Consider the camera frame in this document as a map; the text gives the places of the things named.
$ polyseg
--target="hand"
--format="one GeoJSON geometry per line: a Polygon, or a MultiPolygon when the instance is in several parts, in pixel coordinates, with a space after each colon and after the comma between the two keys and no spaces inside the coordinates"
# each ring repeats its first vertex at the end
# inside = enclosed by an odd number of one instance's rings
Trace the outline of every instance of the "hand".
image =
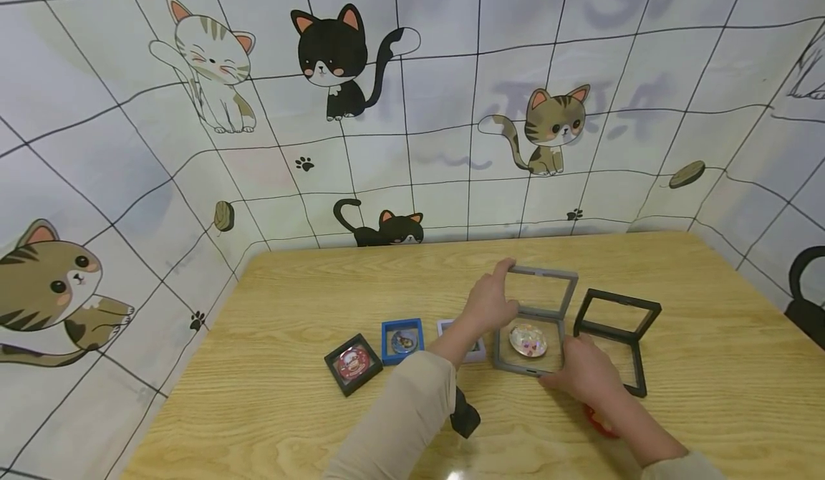
{"type": "Polygon", "coordinates": [[[514,264],[515,259],[502,259],[492,274],[484,274],[469,291],[459,318],[471,322],[479,335],[506,326],[518,314],[518,302],[504,297],[504,280],[514,264]]]}
{"type": "Polygon", "coordinates": [[[553,375],[542,376],[539,383],[564,391],[596,411],[619,395],[628,394],[618,369],[587,333],[564,338],[564,367],[553,375]]]}

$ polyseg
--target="white cartoon cat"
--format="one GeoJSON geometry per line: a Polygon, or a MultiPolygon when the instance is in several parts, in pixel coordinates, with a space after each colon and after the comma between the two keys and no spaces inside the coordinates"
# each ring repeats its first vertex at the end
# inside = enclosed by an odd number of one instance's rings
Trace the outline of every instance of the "white cartoon cat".
{"type": "Polygon", "coordinates": [[[821,62],[825,51],[825,31],[814,35],[796,62],[796,84],[789,93],[792,97],[825,99],[825,62],[821,62]]]}
{"type": "Polygon", "coordinates": [[[175,20],[177,49],[155,40],[150,42],[150,52],[183,76],[198,116],[216,133],[253,132],[255,114],[235,86],[249,78],[255,36],[192,14],[177,0],[166,1],[175,20]]]}

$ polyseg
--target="wooden table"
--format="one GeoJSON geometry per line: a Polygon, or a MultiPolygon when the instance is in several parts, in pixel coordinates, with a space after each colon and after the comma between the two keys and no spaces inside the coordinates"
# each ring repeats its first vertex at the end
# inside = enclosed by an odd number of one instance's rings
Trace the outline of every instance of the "wooden table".
{"type": "MultiPolygon", "coordinates": [[[[825,478],[825,355],[696,236],[670,232],[256,257],[123,478],[318,478],[389,376],[345,399],[327,352],[362,332],[380,353],[381,321],[408,317],[434,340],[508,255],[579,273],[568,322],[588,287],[662,303],[642,340],[644,403],[729,478],[825,478]]],[[[469,441],[446,425],[413,478],[637,479],[620,442],[533,378],[481,363],[458,383],[482,425],[469,441]]]]}

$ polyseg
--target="cat face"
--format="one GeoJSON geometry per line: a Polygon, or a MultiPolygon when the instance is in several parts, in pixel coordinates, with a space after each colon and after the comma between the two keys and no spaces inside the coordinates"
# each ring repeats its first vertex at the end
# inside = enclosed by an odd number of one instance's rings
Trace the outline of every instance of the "cat face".
{"type": "Polygon", "coordinates": [[[585,84],[566,95],[550,96],[537,89],[527,105],[525,136],[534,145],[557,147],[574,141],[584,129],[586,116],[583,102],[590,93],[585,84]]]}
{"type": "Polygon", "coordinates": [[[221,84],[235,85],[249,78],[249,53],[255,36],[232,32],[216,19],[191,14],[177,0],[167,0],[175,20],[175,46],[197,73],[221,84]]]}
{"type": "Polygon", "coordinates": [[[13,330],[57,324],[91,299],[102,276],[92,252],[58,240],[48,221],[34,221],[0,259],[0,322],[13,330]]]}
{"type": "Polygon", "coordinates": [[[310,83],[330,87],[358,77],[366,66],[364,22],[356,6],[346,4],[337,19],[292,12],[298,34],[298,62],[310,83]]]}
{"type": "Polygon", "coordinates": [[[420,244],[424,240],[424,229],[421,226],[423,218],[421,213],[396,217],[389,209],[385,209],[381,212],[378,230],[390,238],[390,245],[420,244]]]}

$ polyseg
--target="red object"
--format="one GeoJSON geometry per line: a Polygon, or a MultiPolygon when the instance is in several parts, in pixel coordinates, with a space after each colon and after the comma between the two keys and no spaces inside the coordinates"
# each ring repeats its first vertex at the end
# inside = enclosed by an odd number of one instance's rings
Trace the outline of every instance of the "red object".
{"type": "Polygon", "coordinates": [[[338,373],[341,373],[341,377],[347,380],[358,378],[369,366],[370,356],[356,345],[338,356],[338,373]]]}
{"type": "Polygon", "coordinates": [[[590,421],[590,424],[593,425],[593,428],[595,428],[597,432],[607,438],[619,438],[618,435],[615,435],[615,433],[603,426],[606,421],[604,421],[601,415],[596,414],[596,411],[588,405],[582,404],[582,406],[584,406],[584,415],[587,416],[587,420],[590,421]]]}

